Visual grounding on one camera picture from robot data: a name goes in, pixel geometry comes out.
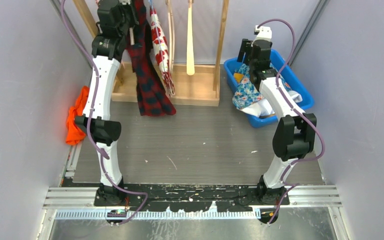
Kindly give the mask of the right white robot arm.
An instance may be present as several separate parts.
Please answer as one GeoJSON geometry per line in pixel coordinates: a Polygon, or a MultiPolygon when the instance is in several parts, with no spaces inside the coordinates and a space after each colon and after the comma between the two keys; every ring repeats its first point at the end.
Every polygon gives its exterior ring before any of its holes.
{"type": "Polygon", "coordinates": [[[305,113],[286,91],[280,79],[282,71],[270,66],[271,51],[269,40],[244,38],[237,57],[249,67],[245,83],[259,88],[257,93],[270,104],[278,120],[272,139],[275,157],[255,190],[259,202],[266,206],[286,192],[285,180],[294,165],[313,151],[317,125],[316,116],[305,113]]]}

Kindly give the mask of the beige plastic hanger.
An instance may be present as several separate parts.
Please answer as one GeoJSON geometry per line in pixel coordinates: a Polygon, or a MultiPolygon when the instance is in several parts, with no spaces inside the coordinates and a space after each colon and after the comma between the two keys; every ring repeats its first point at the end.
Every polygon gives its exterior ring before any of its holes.
{"type": "Polygon", "coordinates": [[[172,74],[174,70],[174,58],[175,58],[175,23],[174,23],[172,1],[166,0],[165,4],[167,6],[167,18],[168,18],[168,30],[169,30],[169,71],[172,74]]]}
{"type": "Polygon", "coordinates": [[[195,74],[195,56],[193,40],[193,1],[188,1],[187,15],[187,43],[186,43],[186,74],[193,76],[195,74]]]}

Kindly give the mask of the red black plaid dress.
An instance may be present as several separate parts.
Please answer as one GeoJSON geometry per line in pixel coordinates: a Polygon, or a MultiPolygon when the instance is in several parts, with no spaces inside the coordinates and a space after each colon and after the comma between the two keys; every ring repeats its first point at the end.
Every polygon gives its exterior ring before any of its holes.
{"type": "Polygon", "coordinates": [[[141,116],[173,116],[176,109],[166,95],[161,79],[154,68],[150,53],[153,50],[152,31],[147,20],[147,8],[142,0],[133,0],[138,26],[133,31],[135,44],[128,44],[126,50],[136,75],[136,96],[141,116]]]}

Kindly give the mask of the blue floral garment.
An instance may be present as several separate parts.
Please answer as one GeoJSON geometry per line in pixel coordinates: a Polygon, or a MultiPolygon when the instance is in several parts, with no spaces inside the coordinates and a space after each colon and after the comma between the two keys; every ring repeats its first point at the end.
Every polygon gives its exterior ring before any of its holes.
{"type": "Polygon", "coordinates": [[[249,80],[249,67],[243,63],[234,70],[234,73],[244,75],[243,79],[238,83],[232,98],[232,103],[236,109],[258,118],[274,115],[275,111],[270,103],[249,80]]]}

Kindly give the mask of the blue wire hanger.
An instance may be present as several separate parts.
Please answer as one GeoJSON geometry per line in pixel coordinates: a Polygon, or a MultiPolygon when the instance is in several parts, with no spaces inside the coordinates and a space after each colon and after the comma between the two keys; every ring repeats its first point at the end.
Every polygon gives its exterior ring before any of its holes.
{"type": "Polygon", "coordinates": [[[148,0],[150,12],[153,12],[155,10],[153,0],[148,0]]]}

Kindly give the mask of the yellow skirt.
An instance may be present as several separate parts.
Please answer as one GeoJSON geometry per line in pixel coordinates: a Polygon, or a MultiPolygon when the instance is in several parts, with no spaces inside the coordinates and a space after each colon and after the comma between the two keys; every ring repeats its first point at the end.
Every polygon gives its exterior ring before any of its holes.
{"type": "Polygon", "coordinates": [[[235,72],[233,74],[233,78],[235,79],[235,81],[239,84],[241,82],[241,80],[243,79],[244,75],[242,73],[238,73],[238,72],[235,72]]]}

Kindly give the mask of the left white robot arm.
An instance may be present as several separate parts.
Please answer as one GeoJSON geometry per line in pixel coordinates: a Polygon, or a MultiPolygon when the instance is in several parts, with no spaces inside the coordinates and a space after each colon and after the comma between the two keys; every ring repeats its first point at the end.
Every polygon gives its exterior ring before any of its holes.
{"type": "Polygon", "coordinates": [[[100,183],[95,205],[118,207],[127,194],[122,190],[124,181],[117,152],[122,125],[110,119],[111,95],[123,53],[139,22],[131,0],[100,0],[97,15],[98,34],[92,41],[90,58],[94,74],[82,115],[75,117],[74,122],[97,152],[100,183]]]}

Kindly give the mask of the red white floral garment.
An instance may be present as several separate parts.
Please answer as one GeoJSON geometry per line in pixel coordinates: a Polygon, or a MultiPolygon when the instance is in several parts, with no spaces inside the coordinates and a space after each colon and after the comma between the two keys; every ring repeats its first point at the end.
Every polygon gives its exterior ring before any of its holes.
{"type": "Polygon", "coordinates": [[[150,29],[151,29],[151,41],[153,46],[153,52],[156,60],[156,64],[160,70],[162,83],[164,85],[167,94],[173,97],[176,94],[175,84],[170,73],[170,60],[169,60],[169,46],[167,38],[162,29],[157,10],[154,7],[154,11],[150,12],[150,29]]]}

